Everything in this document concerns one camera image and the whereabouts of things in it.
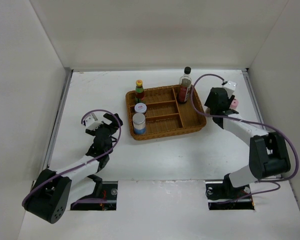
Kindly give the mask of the pink-capped spice bottle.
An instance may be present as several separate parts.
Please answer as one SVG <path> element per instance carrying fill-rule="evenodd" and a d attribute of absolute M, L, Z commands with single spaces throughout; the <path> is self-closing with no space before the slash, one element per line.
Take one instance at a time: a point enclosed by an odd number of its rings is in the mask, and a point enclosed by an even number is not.
<path fill-rule="evenodd" d="M 231 102 L 229 108 L 232 109 L 232 110 L 236 110 L 238 105 L 239 105 L 239 101 L 237 99 L 233 99 L 233 101 Z"/>

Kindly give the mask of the silver-capped blue label shaker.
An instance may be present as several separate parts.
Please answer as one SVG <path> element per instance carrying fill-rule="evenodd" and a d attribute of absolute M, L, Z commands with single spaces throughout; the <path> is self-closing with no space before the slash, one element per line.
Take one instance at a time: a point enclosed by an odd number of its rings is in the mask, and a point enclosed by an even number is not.
<path fill-rule="evenodd" d="M 133 131 L 136 135 L 143 135 L 146 132 L 146 117 L 142 113 L 135 113 L 132 117 Z"/>

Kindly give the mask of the small jar white lid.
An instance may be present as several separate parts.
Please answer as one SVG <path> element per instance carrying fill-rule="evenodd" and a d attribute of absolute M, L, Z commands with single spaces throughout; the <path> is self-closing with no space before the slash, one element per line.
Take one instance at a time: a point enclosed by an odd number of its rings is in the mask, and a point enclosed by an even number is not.
<path fill-rule="evenodd" d="M 147 113 L 147 105 L 145 103 L 139 102 L 134 106 L 135 113 L 140 113 L 145 115 Z"/>

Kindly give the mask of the red sauce bottle green label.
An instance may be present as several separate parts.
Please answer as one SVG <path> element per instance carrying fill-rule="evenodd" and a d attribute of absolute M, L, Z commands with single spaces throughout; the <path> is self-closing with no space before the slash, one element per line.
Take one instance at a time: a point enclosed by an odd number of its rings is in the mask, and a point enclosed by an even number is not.
<path fill-rule="evenodd" d="M 136 82 L 135 87 L 135 102 L 136 103 L 143 103 L 145 100 L 145 92 L 143 88 L 143 81 L 141 79 L 138 79 Z"/>

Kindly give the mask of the tall dark soy sauce bottle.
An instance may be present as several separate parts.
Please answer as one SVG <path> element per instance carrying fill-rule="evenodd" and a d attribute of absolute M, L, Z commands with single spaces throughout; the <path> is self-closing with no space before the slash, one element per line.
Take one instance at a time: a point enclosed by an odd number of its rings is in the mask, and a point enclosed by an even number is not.
<path fill-rule="evenodd" d="M 183 76 L 179 79 L 179 87 L 177 92 L 177 101 L 180 104 L 185 104 L 188 101 L 192 79 L 190 77 L 192 69 L 189 66 L 186 66 L 183 71 Z"/>

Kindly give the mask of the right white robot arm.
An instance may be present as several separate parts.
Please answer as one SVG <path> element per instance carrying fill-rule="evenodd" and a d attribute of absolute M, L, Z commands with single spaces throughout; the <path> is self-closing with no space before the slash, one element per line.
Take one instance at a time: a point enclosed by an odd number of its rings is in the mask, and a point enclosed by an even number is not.
<path fill-rule="evenodd" d="M 248 165 L 223 178 L 221 190 L 228 198 L 235 197 L 240 187 L 291 169 L 284 137 L 276 131 L 268 132 L 246 123 L 236 110 L 230 108 L 233 99 L 234 96 L 229 97 L 226 89 L 213 87 L 204 104 L 209 108 L 214 123 L 249 147 Z"/>

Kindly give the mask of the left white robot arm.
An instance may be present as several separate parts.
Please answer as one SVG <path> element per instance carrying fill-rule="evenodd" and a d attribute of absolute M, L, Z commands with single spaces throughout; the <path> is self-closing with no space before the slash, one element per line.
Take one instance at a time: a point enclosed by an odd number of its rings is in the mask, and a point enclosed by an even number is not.
<path fill-rule="evenodd" d="M 86 113 L 81 124 L 93 137 L 87 153 L 59 170 L 44 169 L 21 205 L 29 213 L 56 223 L 67 210 L 113 211 L 117 207 L 118 183 L 104 182 L 97 174 L 107 165 L 119 141 L 123 122 L 119 115 L 104 111 L 109 123 L 99 122 L 94 111 Z"/>

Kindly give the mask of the woven wicker divided tray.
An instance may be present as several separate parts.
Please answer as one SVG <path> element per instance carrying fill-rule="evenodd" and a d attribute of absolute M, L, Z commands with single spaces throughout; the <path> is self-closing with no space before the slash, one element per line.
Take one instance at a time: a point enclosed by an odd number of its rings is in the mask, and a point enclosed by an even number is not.
<path fill-rule="evenodd" d="M 206 117 L 198 114 L 195 109 L 203 112 L 198 93 L 193 93 L 193 101 L 178 103 L 178 85 L 146 88 L 145 133 L 136 134 L 133 126 L 135 114 L 135 91 L 125 95 L 130 135 L 137 141 L 145 141 L 164 137 L 190 134 L 200 131 L 207 124 Z"/>

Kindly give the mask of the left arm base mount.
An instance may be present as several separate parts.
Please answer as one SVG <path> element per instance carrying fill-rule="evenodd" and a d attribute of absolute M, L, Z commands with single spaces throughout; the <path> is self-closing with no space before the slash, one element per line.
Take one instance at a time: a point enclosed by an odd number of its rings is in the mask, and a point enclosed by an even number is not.
<path fill-rule="evenodd" d="M 119 183 L 103 181 L 89 175 L 71 188 L 67 210 L 70 211 L 115 211 L 117 209 Z"/>

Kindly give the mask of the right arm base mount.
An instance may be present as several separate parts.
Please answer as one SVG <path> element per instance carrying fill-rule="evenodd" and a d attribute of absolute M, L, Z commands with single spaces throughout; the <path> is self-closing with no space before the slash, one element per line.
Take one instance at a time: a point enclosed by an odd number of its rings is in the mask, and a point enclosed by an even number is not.
<path fill-rule="evenodd" d="M 225 190 L 221 181 L 208 181 L 205 195 L 208 201 L 208 208 L 211 211 L 229 210 L 254 210 L 254 201 L 251 196 L 250 185 Z"/>

